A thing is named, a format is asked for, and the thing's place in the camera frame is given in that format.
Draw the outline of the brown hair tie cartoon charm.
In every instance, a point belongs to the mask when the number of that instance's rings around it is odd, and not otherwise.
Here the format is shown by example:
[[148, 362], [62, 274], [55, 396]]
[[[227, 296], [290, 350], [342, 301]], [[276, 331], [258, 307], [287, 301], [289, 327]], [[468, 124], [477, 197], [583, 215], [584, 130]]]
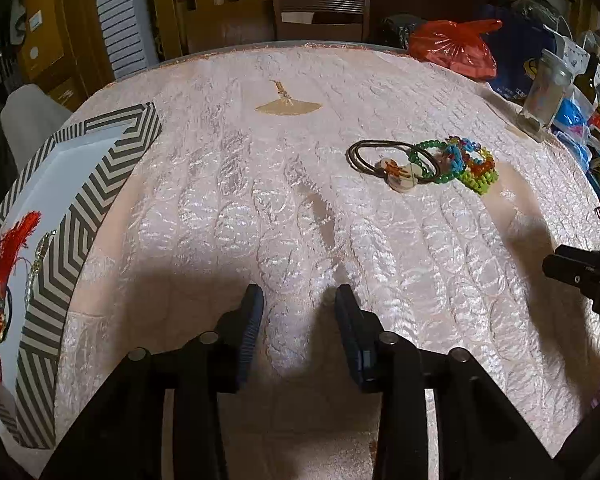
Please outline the brown hair tie cartoon charm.
[[[407, 161], [399, 164], [391, 157], [383, 157], [371, 164], [363, 156], [366, 148], [386, 148], [404, 154]], [[361, 140], [351, 144], [346, 151], [349, 165], [360, 174], [381, 179], [398, 193], [411, 191], [416, 185], [428, 184], [442, 176], [442, 169], [434, 155], [415, 144], [389, 140]]]

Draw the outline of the red tassel gold charm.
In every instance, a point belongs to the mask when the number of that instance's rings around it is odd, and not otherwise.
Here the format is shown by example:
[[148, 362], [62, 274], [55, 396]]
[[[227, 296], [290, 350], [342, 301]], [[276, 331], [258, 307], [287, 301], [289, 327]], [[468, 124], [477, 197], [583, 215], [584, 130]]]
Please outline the red tassel gold charm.
[[[9, 279], [21, 260], [20, 252], [27, 247], [28, 239], [41, 221], [39, 211], [29, 211], [0, 238], [0, 344], [4, 344], [14, 316], [14, 302], [9, 289]], [[0, 356], [0, 383], [3, 381], [3, 364]]]

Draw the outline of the striped white jewelry tray box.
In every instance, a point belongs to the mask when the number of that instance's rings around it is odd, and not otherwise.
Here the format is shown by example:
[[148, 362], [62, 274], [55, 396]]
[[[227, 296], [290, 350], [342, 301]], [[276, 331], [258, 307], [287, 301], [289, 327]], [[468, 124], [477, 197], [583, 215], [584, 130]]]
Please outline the striped white jewelry tray box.
[[0, 205], [0, 238], [27, 212], [42, 214], [8, 282], [14, 316], [0, 344], [0, 421], [24, 448], [56, 444], [58, 366], [76, 284], [102, 222], [161, 130], [154, 103], [61, 128]]

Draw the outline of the blue plastic bag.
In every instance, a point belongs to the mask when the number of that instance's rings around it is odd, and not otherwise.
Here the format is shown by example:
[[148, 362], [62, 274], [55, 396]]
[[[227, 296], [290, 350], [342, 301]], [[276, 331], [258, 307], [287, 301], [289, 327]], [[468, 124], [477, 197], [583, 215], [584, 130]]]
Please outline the blue plastic bag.
[[592, 153], [588, 148], [590, 129], [576, 101], [563, 98], [552, 122], [556, 138], [576, 160], [578, 166], [587, 172], [590, 169]]

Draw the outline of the dark glass bottle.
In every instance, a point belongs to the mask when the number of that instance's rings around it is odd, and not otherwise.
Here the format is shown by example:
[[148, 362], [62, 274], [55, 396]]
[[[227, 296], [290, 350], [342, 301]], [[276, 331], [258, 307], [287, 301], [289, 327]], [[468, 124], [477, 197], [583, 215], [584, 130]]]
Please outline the dark glass bottle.
[[595, 76], [599, 62], [600, 59], [598, 58], [596, 51], [592, 51], [588, 58], [588, 65], [586, 66], [584, 73], [574, 78], [574, 85], [580, 90], [582, 96], [591, 103], [592, 107], [596, 107], [597, 90]]

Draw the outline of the clear glass jar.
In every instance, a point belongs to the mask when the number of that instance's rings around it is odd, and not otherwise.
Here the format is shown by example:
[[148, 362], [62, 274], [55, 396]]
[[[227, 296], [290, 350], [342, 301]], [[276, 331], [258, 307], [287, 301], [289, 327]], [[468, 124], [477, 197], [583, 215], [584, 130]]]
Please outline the clear glass jar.
[[572, 77], [562, 58], [549, 50], [542, 51], [533, 84], [517, 116], [517, 126], [531, 139], [544, 140]]

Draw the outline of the dark blue bag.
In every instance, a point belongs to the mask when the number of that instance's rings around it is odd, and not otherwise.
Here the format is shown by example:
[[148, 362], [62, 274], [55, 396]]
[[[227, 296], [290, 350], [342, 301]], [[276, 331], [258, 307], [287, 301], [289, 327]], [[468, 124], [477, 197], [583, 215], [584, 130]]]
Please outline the dark blue bag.
[[504, 99], [522, 104], [531, 89], [542, 51], [557, 52], [556, 32], [571, 38], [569, 26], [547, 0], [490, 0], [485, 20], [502, 24], [483, 39], [496, 62], [491, 88]]

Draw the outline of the gold fan pendant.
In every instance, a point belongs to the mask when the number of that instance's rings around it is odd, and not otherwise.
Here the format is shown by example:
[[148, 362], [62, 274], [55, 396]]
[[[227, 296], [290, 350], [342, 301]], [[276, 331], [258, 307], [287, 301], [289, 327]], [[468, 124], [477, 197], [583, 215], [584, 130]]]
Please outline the gold fan pendant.
[[257, 106], [257, 112], [276, 116], [300, 116], [316, 112], [322, 107], [321, 103], [294, 99], [278, 80], [273, 80], [273, 84], [275, 84], [278, 98]]

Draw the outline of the red plastic bag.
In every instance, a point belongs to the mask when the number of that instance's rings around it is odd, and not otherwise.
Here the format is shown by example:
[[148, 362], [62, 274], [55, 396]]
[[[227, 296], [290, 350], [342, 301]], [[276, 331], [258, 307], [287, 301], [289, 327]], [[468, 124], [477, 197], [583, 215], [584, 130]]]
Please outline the red plastic bag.
[[482, 36], [502, 26], [501, 20], [427, 22], [410, 35], [408, 54], [471, 79], [493, 79], [498, 66]]

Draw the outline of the white covered chair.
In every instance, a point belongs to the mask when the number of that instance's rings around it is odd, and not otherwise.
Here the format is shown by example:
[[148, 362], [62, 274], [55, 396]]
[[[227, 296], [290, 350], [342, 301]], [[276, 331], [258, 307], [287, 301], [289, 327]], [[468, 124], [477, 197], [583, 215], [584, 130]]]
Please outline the white covered chair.
[[1, 110], [1, 126], [18, 171], [38, 148], [72, 115], [36, 84], [12, 92]]

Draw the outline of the dark wooden chair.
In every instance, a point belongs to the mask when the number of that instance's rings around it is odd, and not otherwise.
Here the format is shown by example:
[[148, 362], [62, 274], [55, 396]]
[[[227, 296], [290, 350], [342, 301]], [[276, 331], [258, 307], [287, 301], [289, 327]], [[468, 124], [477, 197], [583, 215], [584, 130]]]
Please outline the dark wooden chair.
[[[370, 36], [370, 0], [271, 0], [276, 41], [365, 42]], [[284, 14], [311, 13], [316, 23], [284, 20]]]

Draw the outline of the white louvered panel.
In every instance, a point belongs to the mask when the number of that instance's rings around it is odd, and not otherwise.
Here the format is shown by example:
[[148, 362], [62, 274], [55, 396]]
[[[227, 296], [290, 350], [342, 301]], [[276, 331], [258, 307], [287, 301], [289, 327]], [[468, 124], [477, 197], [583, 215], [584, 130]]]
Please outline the white louvered panel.
[[148, 0], [95, 0], [102, 39], [114, 78], [158, 64]]

